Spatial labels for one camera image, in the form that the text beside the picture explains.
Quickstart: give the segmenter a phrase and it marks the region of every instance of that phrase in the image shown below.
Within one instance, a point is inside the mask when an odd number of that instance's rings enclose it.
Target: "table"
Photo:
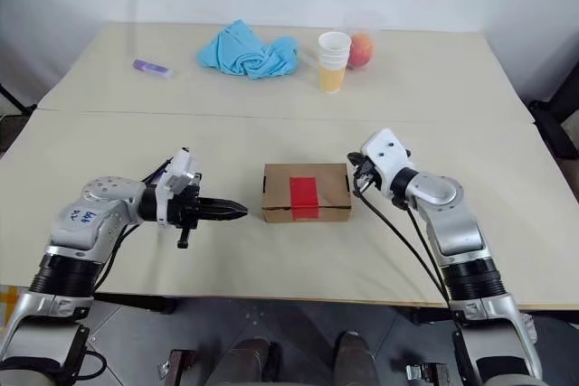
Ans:
[[[525,309],[577,309],[579,205],[534,126],[388,122],[419,168],[455,177]],[[28,285],[50,223],[91,178],[139,179],[180,146],[204,174],[202,195],[244,203],[238,221],[203,221],[187,250],[177,231],[139,228],[102,290],[175,296],[281,297],[440,306],[405,247],[360,201],[349,222],[267,224],[265,163],[342,162],[380,121],[36,110],[0,161],[0,281]],[[405,214],[369,198],[414,241]]]
[[[213,24],[107,24],[39,107],[71,112],[145,112],[255,118],[530,124],[479,33],[383,31],[375,58],[349,71],[336,95],[318,90],[315,61],[324,29],[255,26],[265,41],[290,34],[300,66],[248,80],[198,66],[195,55],[223,29]],[[135,58],[174,69],[171,80],[132,68]]]

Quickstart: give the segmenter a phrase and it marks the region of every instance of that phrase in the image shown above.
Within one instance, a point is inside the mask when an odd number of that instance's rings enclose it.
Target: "blue towel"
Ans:
[[[197,54],[204,67],[250,79],[290,74],[298,67],[298,42],[283,36],[265,45],[247,24],[237,20]]]

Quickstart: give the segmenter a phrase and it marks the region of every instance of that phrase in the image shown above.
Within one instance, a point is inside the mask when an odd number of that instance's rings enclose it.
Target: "purple eraser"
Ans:
[[[142,61],[140,59],[135,59],[133,62],[133,67],[137,70],[150,72],[156,76],[165,77],[170,79],[173,76],[173,70],[162,67],[161,65],[155,65],[154,63]]]

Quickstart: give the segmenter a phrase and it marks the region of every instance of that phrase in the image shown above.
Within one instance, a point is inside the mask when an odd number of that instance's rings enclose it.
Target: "brown box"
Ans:
[[[347,221],[351,208],[346,164],[265,165],[265,221]]]

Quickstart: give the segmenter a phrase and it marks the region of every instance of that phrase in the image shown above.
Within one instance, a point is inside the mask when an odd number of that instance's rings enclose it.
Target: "floor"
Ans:
[[[451,344],[451,324],[414,325],[389,306],[321,302],[191,298],[172,315],[95,302],[85,320],[90,346],[109,368],[84,386],[162,385],[157,366],[172,349],[193,349],[198,363],[182,385],[202,385],[223,353],[246,338],[265,337],[282,348],[281,381],[332,384],[334,342],[357,330],[375,355],[381,384],[405,385],[409,362],[449,363],[453,385],[460,385]],[[536,317],[537,349],[550,386],[579,384],[579,330]],[[98,369],[87,357],[82,373]]]

